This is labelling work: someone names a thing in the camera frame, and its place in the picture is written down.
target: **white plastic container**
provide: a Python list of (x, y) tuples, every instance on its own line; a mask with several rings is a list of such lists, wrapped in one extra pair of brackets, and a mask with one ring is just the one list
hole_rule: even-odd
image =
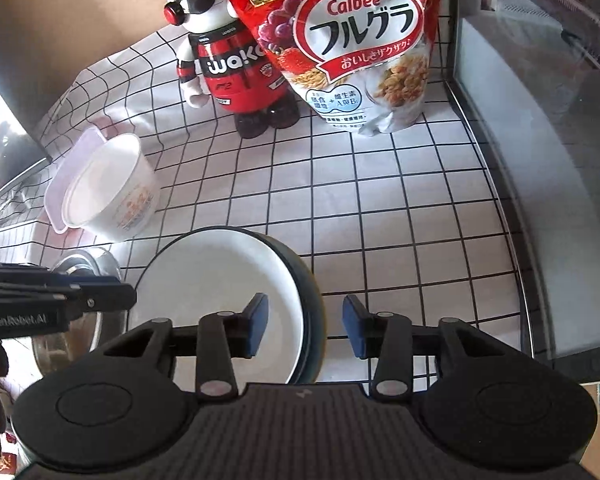
[(99, 147), (66, 190), (62, 220), (69, 227), (121, 242), (138, 234), (155, 212), (160, 189), (140, 139), (122, 134)]
[(58, 172), (46, 188), (44, 202), (46, 215), (49, 217), (51, 227), (59, 235), (69, 228), (62, 221), (62, 201), (66, 190), (82, 168), (87, 165), (93, 152), (105, 142), (107, 139), (98, 127), (89, 126), (75, 141), (71, 151), (66, 154)]

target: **white plate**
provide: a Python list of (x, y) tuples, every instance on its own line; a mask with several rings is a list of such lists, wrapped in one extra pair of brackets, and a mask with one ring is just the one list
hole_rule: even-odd
[[(154, 317), (196, 325), (213, 312), (240, 312), (256, 292), (269, 296), (269, 322), (251, 359), (232, 359), (238, 387), (286, 383), (302, 348), (304, 322), (298, 289), (286, 265), (263, 242), (240, 231), (193, 232), (165, 248), (144, 272), (129, 329)], [(179, 357), (174, 382), (195, 388), (195, 357)]]

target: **beige wall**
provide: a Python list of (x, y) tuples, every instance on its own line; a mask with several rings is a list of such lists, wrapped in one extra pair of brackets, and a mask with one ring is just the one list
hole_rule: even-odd
[(32, 128), (80, 70), (166, 25), (165, 0), (0, 0), (0, 92)]

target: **metal pot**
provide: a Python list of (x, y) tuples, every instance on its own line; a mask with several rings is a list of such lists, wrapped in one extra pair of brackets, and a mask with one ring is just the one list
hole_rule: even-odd
[[(115, 276), (122, 280), (120, 267), (109, 251), (99, 247), (76, 249), (52, 268), (59, 274)], [(50, 374), (87, 354), (124, 331), (126, 312), (93, 312), (72, 321), (69, 331), (31, 338), (33, 355), (42, 375)]]

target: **cereal bag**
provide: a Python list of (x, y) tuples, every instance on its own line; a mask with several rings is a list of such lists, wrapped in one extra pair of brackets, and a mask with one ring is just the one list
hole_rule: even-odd
[(230, 0), (328, 123), (373, 135), (421, 112), (440, 0)]

